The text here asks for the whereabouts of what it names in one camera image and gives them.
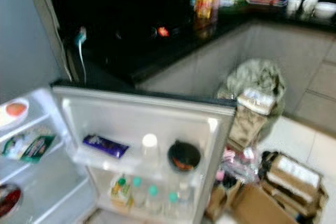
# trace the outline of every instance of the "plate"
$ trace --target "plate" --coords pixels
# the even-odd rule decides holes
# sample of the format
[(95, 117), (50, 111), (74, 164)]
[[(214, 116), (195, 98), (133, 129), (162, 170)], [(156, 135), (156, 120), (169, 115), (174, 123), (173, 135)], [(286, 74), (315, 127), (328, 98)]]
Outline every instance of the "plate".
[[(6, 111), (6, 108), (7, 106), (13, 103), (21, 103), (25, 105), (26, 110), (19, 116), (9, 115)], [(29, 110), (29, 102), (27, 99), (24, 98), (17, 98), (0, 106), (0, 130), (1, 131), (8, 130), (12, 127), (21, 124), (26, 119), (28, 115), (28, 110)]]

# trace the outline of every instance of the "white cup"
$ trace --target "white cup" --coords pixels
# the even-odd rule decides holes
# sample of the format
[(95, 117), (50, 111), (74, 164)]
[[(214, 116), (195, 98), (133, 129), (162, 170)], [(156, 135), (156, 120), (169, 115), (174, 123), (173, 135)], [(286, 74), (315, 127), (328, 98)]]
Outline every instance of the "white cup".
[(319, 0), (304, 0), (302, 8), (305, 13), (312, 13)]
[(302, 0), (288, 0), (287, 11), (296, 12), (300, 7), (301, 2)]

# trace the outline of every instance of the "bottle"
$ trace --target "bottle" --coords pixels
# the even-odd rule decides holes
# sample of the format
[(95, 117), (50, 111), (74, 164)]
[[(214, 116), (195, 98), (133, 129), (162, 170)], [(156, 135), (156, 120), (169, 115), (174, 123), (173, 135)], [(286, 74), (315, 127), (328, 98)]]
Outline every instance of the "bottle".
[(169, 193), (169, 200), (165, 207), (165, 214), (170, 217), (178, 217), (178, 205), (177, 205), (178, 196), (177, 193)]
[(131, 185), (125, 177), (119, 177), (115, 180), (111, 188), (111, 201), (116, 206), (130, 206)]
[(132, 181), (132, 198), (134, 206), (142, 207), (146, 200), (146, 193), (143, 190), (142, 179), (134, 177)]
[(142, 139), (142, 159), (149, 168), (157, 168), (160, 164), (160, 150), (154, 134), (147, 134)]
[(180, 182), (178, 187), (178, 197), (183, 201), (189, 201), (191, 195), (191, 189), (188, 183)]
[(151, 214), (158, 214), (162, 208), (161, 199), (158, 196), (157, 190), (158, 190), (157, 187), (153, 185), (148, 188), (148, 196), (146, 199), (146, 209)]

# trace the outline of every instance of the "wall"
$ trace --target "wall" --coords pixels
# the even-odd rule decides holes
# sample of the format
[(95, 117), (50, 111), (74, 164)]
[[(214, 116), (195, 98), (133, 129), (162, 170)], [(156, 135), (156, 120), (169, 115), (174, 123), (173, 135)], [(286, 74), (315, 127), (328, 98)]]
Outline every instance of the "wall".
[(33, 0), (0, 0), (0, 103), (60, 76)]

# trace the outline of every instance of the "small bottle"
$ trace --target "small bottle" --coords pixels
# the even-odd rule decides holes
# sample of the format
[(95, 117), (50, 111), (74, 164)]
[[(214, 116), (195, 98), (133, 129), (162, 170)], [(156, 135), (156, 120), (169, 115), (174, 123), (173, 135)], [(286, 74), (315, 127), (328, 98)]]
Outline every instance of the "small bottle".
[(177, 194), (179, 199), (183, 201), (189, 201), (191, 195), (191, 189), (188, 183), (180, 182)]
[(148, 188), (148, 196), (146, 199), (146, 208), (151, 214), (158, 214), (161, 211), (161, 199), (158, 196), (156, 186), (150, 186)]
[(154, 134), (147, 134), (142, 139), (142, 159), (149, 168), (157, 168), (160, 164), (160, 150)]
[(169, 193), (169, 200), (165, 207), (165, 214), (170, 217), (178, 217), (178, 206), (177, 206), (178, 196), (177, 193)]
[(142, 179), (140, 177), (134, 177), (132, 182), (132, 198), (134, 206), (142, 207), (146, 200), (146, 193), (143, 190)]

